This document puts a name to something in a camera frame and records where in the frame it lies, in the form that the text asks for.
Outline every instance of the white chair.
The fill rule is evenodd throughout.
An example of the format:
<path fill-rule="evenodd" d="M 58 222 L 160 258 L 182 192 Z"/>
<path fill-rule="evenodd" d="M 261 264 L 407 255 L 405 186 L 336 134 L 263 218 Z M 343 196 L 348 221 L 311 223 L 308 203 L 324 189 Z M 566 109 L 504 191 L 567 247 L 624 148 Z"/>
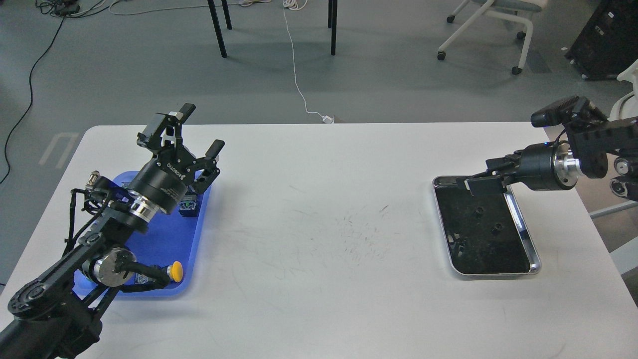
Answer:
<path fill-rule="evenodd" d="M 480 8 L 472 14 L 472 16 L 461 27 L 447 39 L 441 47 L 438 49 L 437 58 L 439 60 L 445 59 L 445 49 L 456 40 L 459 35 L 465 31 L 476 19 L 481 15 L 487 15 L 490 17 L 496 17 L 499 19 L 509 20 L 512 22 L 518 22 L 523 24 L 523 31 L 516 34 L 516 38 L 519 40 L 525 39 L 523 43 L 523 51 L 521 52 L 521 59 L 518 66 L 512 68 L 512 73 L 518 75 L 522 72 L 525 66 L 525 60 L 527 59 L 527 53 L 530 49 L 530 42 L 532 32 L 534 30 L 531 24 L 531 14 L 542 11 L 547 5 L 547 0 L 463 0 L 463 2 L 447 17 L 447 22 L 453 23 L 454 18 L 458 13 L 470 2 L 480 4 Z M 526 13 L 528 16 L 519 16 L 519 11 Z"/>

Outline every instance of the chair leg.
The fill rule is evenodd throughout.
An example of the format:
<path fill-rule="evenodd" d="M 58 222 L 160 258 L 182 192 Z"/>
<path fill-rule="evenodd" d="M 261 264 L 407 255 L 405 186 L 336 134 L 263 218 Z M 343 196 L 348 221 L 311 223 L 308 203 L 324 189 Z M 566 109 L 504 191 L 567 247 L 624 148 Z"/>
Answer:
<path fill-rule="evenodd" d="M 512 69 L 512 73 L 514 75 L 518 75 L 523 70 L 523 67 L 525 67 L 525 62 L 527 60 L 527 53 L 530 51 L 531 36 L 534 33 L 534 25 L 532 25 L 530 19 L 527 19 L 525 17 L 515 16 L 515 15 L 502 13 L 498 11 L 489 10 L 485 12 L 485 15 L 490 17 L 496 17 L 498 19 L 509 20 L 512 22 L 518 22 L 525 26 L 526 36 L 525 36 L 525 42 L 523 43 L 523 50 L 521 51 L 521 59 L 519 60 L 518 66 L 515 66 Z"/>
<path fill-rule="evenodd" d="M 472 25 L 472 23 L 475 22 L 479 16 L 483 15 L 483 13 L 485 13 L 487 9 L 489 9 L 489 7 L 492 6 L 493 3 L 494 3 L 494 0 L 487 0 L 485 4 L 483 4 L 480 8 L 478 8 L 478 10 L 474 14 L 472 14 L 472 16 L 470 16 L 470 18 L 463 25 L 461 25 L 461 27 L 459 27 L 459 29 L 455 31 L 454 34 L 452 34 L 452 36 L 450 36 L 449 39 L 445 40 L 443 45 L 439 47 L 438 52 L 445 53 L 445 49 L 447 49 L 447 47 L 450 46 L 450 44 L 454 40 L 456 40 L 456 38 L 459 37 L 459 35 L 463 31 L 465 31 L 465 29 L 467 29 L 470 25 Z"/>
<path fill-rule="evenodd" d="M 332 0 L 328 0 L 328 28 L 332 27 Z"/>
<path fill-rule="evenodd" d="M 230 23 L 230 14 L 228 12 L 228 1 L 221 0 L 221 7 L 224 9 L 224 18 L 226 18 L 226 28 L 229 30 L 232 30 L 233 25 Z"/>
<path fill-rule="evenodd" d="M 215 27 L 215 35 L 217 35 L 217 43 L 219 44 L 219 51 L 221 57 L 226 58 L 226 46 L 224 45 L 224 38 L 221 37 L 221 28 L 219 27 L 219 19 L 217 18 L 217 10 L 215 10 L 215 0 L 208 0 L 208 8 L 211 11 L 212 24 Z"/>
<path fill-rule="evenodd" d="M 452 11 L 452 14 L 450 14 L 450 16 L 447 17 L 447 22 L 449 22 L 450 24 L 453 23 L 456 15 L 458 15 L 459 12 L 461 12 L 461 10 L 463 10 L 463 8 L 468 3 L 470 3 L 470 0 L 463 0 L 463 2 L 459 6 L 457 6 L 456 10 Z"/>
<path fill-rule="evenodd" d="M 332 0 L 332 36 L 330 39 L 330 55 L 335 55 L 337 47 L 337 0 Z"/>

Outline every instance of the white cable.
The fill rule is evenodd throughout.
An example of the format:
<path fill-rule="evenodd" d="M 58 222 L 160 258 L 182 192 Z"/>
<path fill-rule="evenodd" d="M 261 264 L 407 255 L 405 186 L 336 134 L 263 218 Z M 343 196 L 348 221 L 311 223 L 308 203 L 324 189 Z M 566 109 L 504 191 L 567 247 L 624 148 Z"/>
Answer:
<path fill-rule="evenodd" d="M 104 6 L 104 3 L 106 3 L 106 2 L 107 2 L 107 0 L 102 0 L 98 5 L 94 6 L 93 8 L 90 8 L 88 10 L 84 10 L 84 11 L 79 12 L 79 13 L 74 13 L 73 16 L 71 16 L 71 17 L 81 16 L 81 15 L 84 15 L 84 14 L 86 14 L 87 12 L 89 12 L 91 10 L 99 9 L 102 6 Z"/>
<path fill-rule="evenodd" d="M 308 4 L 308 0 L 306 0 L 306 2 L 301 7 L 297 3 L 297 0 L 283 0 L 283 7 L 292 11 L 299 11 L 303 9 L 306 4 Z"/>
<path fill-rule="evenodd" d="M 290 34 L 290 28 L 288 27 L 288 19 L 286 18 L 286 7 L 283 8 L 283 19 L 286 21 L 286 31 L 288 31 L 288 37 L 290 39 L 290 47 L 292 48 L 292 73 L 295 75 L 295 86 L 297 86 L 297 91 L 301 95 L 301 98 L 304 99 L 304 108 L 306 109 L 307 114 L 317 114 L 322 117 L 324 123 L 332 123 L 334 120 L 330 116 L 324 116 L 319 112 L 308 111 L 308 105 L 306 103 L 306 97 L 301 93 L 299 89 L 299 84 L 297 83 L 297 68 L 295 67 L 295 44 L 292 42 L 292 35 Z"/>
<path fill-rule="evenodd" d="M 246 6 L 251 6 L 252 4 L 255 4 L 255 3 L 269 3 L 271 1 L 272 0 L 241 0 L 239 1 L 239 6 L 246 7 Z"/>
<path fill-rule="evenodd" d="M 179 10 L 179 9 L 194 9 L 194 8 L 207 8 L 208 5 L 196 5 L 196 6 L 182 6 L 182 7 L 178 7 L 178 8 L 162 8 L 162 9 L 153 9 L 153 10 L 146 10 L 146 11 L 140 11 L 140 12 L 136 12 L 136 13 L 116 13 L 113 12 L 113 10 L 111 9 L 113 7 L 113 5 L 119 3 L 121 0 L 115 0 L 109 7 L 108 7 L 108 12 L 110 12 L 113 15 L 140 15 L 143 13 L 152 13 L 155 11 L 165 11 L 165 10 Z M 230 5 L 239 5 L 242 7 L 247 7 L 247 6 L 251 6 L 252 4 L 255 3 L 269 3 L 272 0 L 241 0 L 238 3 L 232 3 L 232 4 L 228 4 Z"/>

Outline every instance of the yellow button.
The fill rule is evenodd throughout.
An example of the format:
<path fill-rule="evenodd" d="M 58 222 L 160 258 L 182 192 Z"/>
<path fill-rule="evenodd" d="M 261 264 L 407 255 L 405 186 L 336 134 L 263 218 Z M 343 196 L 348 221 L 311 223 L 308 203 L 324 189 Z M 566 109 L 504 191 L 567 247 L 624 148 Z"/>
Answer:
<path fill-rule="evenodd" d="M 182 264 L 178 261 L 173 262 L 173 265 L 168 268 L 168 275 L 175 282 L 181 282 L 182 278 L 184 278 L 184 268 Z"/>

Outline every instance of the black cable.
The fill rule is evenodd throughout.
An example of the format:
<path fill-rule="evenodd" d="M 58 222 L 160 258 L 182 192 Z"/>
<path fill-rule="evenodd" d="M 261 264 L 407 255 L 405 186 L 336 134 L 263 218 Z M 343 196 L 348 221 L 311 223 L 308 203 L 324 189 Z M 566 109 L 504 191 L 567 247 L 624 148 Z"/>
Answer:
<path fill-rule="evenodd" d="M 80 238 L 80 236 L 82 235 L 82 233 L 84 231 L 86 231 L 86 229 L 93 223 L 95 222 L 98 218 L 100 218 L 100 216 L 102 216 L 102 213 L 104 212 L 104 210 L 108 207 L 108 203 L 111 201 L 111 199 L 113 198 L 113 192 L 109 191 L 107 194 L 107 197 L 104 199 L 104 204 L 102 204 L 102 207 L 95 213 L 95 215 L 93 215 L 93 217 L 91 217 L 91 219 L 89 219 L 88 222 L 86 222 L 82 228 L 80 228 L 80 230 L 75 234 L 75 236 L 66 244 L 66 248 L 64 249 L 64 254 L 62 255 L 63 257 L 68 253 L 71 252 L 71 250 L 73 250 L 73 248 L 75 247 L 75 244 L 78 241 L 78 238 Z"/>
<path fill-rule="evenodd" d="M 4 175 L 4 177 L 2 178 L 2 180 L 0 180 L 0 185 L 4 182 L 4 180 L 6 180 L 6 178 L 9 176 L 9 173 L 11 173 L 11 164 L 9 163 L 9 157 L 7 155 L 7 148 L 9 146 L 9 139 L 11 138 L 11 134 L 13 133 L 13 131 L 15 130 L 16 127 L 18 127 L 18 125 L 20 124 L 20 122 L 22 122 L 22 120 L 24 119 L 24 116 L 27 115 L 27 113 L 29 112 L 29 110 L 31 110 L 31 106 L 33 106 L 33 83 L 32 83 L 32 78 L 33 78 L 33 69 L 36 68 L 36 65 L 40 62 L 40 60 L 44 57 L 44 55 L 47 54 L 47 52 L 51 49 L 51 47 L 53 46 L 53 43 L 56 41 L 57 38 L 57 34 L 60 33 L 60 29 L 62 28 L 62 24 L 64 23 L 64 17 L 62 18 L 62 21 L 60 21 L 60 26 L 57 27 L 57 31 L 56 34 L 53 36 L 53 40 L 51 40 L 51 43 L 49 44 L 49 46 L 47 47 L 47 49 L 44 51 L 44 53 L 36 60 L 36 62 L 33 64 L 33 66 L 31 67 L 31 71 L 29 72 L 29 107 L 27 107 L 27 110 L 24 111 L 24 113 L 22 114 L 22 117 L 20 117 L 20 119 L 18 120 L 18 122 L 15 123 L 15 125 L 13 126 L 13 128 L 11 129 L 11 131 L 9 131 L 9 135 L 7 135 L 6 137 L 6 141 L 4 142 L 4 161 L 6 162 L 6 166 L 7 166 L 7 171 L 6 174 Z"/>

